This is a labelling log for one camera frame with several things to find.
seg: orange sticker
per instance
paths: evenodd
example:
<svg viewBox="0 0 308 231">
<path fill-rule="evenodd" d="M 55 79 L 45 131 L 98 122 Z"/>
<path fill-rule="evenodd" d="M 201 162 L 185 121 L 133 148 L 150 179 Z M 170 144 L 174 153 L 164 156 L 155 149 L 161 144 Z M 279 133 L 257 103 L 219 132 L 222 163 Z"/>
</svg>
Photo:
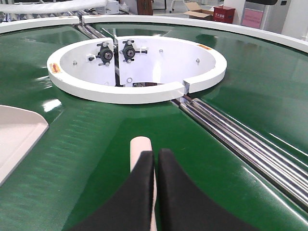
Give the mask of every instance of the orange sticker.
<svg viewBox="0 0 308 231">
<path fill-rule="evenodd" d="M 53 74 L 61 73 L 61 70 L 60 70 L 58 64 L 53 63 L 53 64 L 49 64 L 49 66 L 50 66 L 51 72 Z"/>
<path fill-rule="evenodd" d="M 208 51 L 210 51 L 212 48 L 210 48 L 210 47 L 207 47 L 206 45 L 203 45 L 203 44 L 199 44 L 198 45 L 199 47 L 202 47 L 202 48 L 204 48 L 204 49 L 207 49 Z"/>
</svg>

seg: screw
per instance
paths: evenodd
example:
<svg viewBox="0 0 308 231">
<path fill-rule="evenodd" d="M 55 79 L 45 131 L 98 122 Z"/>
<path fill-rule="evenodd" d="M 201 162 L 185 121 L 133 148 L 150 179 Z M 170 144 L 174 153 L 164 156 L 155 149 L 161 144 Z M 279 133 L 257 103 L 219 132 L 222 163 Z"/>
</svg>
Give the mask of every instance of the screw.
<svg viewBox="0 0 308 231">
<path fill-rule="evenodd" d="M 133 50 L 128 50 L 126 52 L 126 55 L 129 56 L 129 57 L 133 57 L 134 56 L 134 51 Z"/>
<path fill-rule="evenodd" d="M 111 54 L 110 52 L 106 52 L 106 53 L 104 54 L 104 58 L 105 58 L 105 59 L 111 59 L 111 57 L 112 57 L 112 54 Z"/>
</svg>

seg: black foam block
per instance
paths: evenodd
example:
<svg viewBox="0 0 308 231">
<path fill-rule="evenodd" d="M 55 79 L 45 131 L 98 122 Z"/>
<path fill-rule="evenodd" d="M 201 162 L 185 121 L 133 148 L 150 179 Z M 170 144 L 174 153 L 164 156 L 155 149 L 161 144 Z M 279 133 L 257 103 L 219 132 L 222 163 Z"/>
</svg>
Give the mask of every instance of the black foam block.
<svg viewBox="0 0 308 231">
<path fill-rule="evenodd" d="M 149 231 L 153 183 L 153 152 L 142 152 L 129 177 L 116 193 L 70 231 Z"/>
<path fill-rule="evenodd" d="M 158 195 L 163 231 L 257 231 L 205 195 L 169 149 L 158 156 Z"/>
</svg>

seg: white panel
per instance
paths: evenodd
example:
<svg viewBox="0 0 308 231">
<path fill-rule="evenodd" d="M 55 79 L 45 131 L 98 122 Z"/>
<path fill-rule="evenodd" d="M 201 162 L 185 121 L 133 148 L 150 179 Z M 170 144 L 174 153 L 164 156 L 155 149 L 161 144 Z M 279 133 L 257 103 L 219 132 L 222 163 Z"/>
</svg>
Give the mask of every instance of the white panel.
<svg viewBox="0 0 308 231">
<path fill-rule="evenodd" d="M 79 18 L 77 16 L 37 18 L 37 19 L 29 19 L 22 21 L 14 21 L 9 23 L 1 23 L 0 34 L 16 30 L 24 30 L 24 29 L 44 27 L 44 26 L 70 25 L 78 23 L 79 23 Z"/>
<path fill-rule="evenodd" d="M 184 78 L 198 76 L 215 67 L 214 57 L 198 43 L 167 37 L 118 37 L 119 51 L 127 40 L 134 41 L 132 45 L 136 51 L 143 48 L 148 53 L 136 53 L 131 63 L 124 62 L 124 55 L 119 54 L 121 85 L 130 82 L 183 83 Z"/>
<path fill-rule="evenodd" d="M 0 186 L 48 128 L 39 114 L 0 105 Z"/>
<path fill-rule="evenodd" d="M 49 64 L 60 64 L 67 74 L 79 78 L 81 80 L 97 83 L 107 86 L 115 86 L 115 58 L 113 57 L 109 66 L 101 65 L 103 62 L 97 58 L 89 61 L 90 56 L 95 57 L 100 51 L 98 44 L 106 42 L 112 51 L 113 40 L 111 38 L 98 38 L 82 42 L 77 42 L 59 49 L 53 54 L 56 57 L 54 62 L 50 59 Z"/>
</svg>

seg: metal shaft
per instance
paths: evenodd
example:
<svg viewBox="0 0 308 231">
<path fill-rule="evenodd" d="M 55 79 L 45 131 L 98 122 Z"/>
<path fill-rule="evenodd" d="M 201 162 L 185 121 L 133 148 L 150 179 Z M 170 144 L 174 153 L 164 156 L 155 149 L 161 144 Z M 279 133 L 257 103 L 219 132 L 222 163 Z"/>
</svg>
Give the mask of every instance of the metal shaft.
<svg viewBox="0 0 308 231">
<path fill-rule="evenodd" d="M 17 18 L 17 15 L 16 15 L 16 14 L 11 13 L 11 14 L 10 14 L 10 17 L 11 17 L 11 21 L 12 21 L 12 22 L 13 22 L 13 21 L 18 21 L 18 18 Z"/>
<path fill-rule="evenodd" d="M 45 14 L 45 13 L 43 13 L 43 14 L 40 14 L 40 17 L 41 17 L 41 18 L 48 18 L 48 15 Z"/>
<path fill-rule="evenodd" d="M 74 14 L 70 11 L 65 12 L 68 16 L 74 16 Z"/>
<path fill-rule="evenodd" d="M 255 152 L 263 155 L 272 165 L 276 165 L 277 167 L 281 168 L 281 171 L 284 171 L 291 178 L 294 178 L 298 184 L 301 184 L 308 191 L 308 174 L 304 170 L 299 168 L 284 156 L 280 155 L 277 151 L 270 148 L 257 137 L 253 136 L 242 127 L 238 126 L 223 116 L 221 113 L 219 113 L 205 102 L 199 99 L 193 99 L 190 104 L 201 111 L 203 114 L 218 122 L 230 133 L 239 138 L 244 144 L 252 147 Z"/>
<path fill-rule="evenodd" d="M 56 16 L 56 17 L 62 17 L 63 16 L 63 13 L 53 13 L 54 14 L 54 16 Z"/>
<path fill-rule="evenodd" d="M 87 31 L 85 28 L 83 28 L 81 25 L 75 25 L 75 27 L 81 32 L 81 33 L 83 33 L 84 35 L 86 35 L 86 36 L 88 36 L 89 38 L 91 38 L 91 39 L 97 39 L 97 37 L 94 35 L 94 34 L 92 34 L 92 33 L 90 33 L 89 31 Z"/>
<path fill-rule="evenodd" d="M 32 14 L 26 14 L 25 17 L 26 19 L 34 19 L 34 16 Z"/>
<path fill-rule="evenodd" d="M 96 29 L 94 29 L 93 27 L 91 27 L 90 25 L 84 25 L 84 27 L 91 32 L 92 34 L 94 34 L 96 37 L 98 38 L 106 38 L 105 35 L 103 35 L 102 33 L 100 33 L 99 31 L 97 31 Z"/>
<path fill-rule="evenodd" d="M 269 162 L 268 158 L 256 152 L 255 148 L 244 143 L 237 135 L 230 132 L 213 118 L 205 115 L 194 106 L 189 103 L 181 103 L 179 108 L 266 177 L 272 184 L 291 196 L 291 198 L 298 202 L 303 209 L 308 211 L 308 191 L 303 184 L 299 184 L 297 180 L 294 180 L 289 174 L 286 174 L 281 167 Z"/>
</svg>

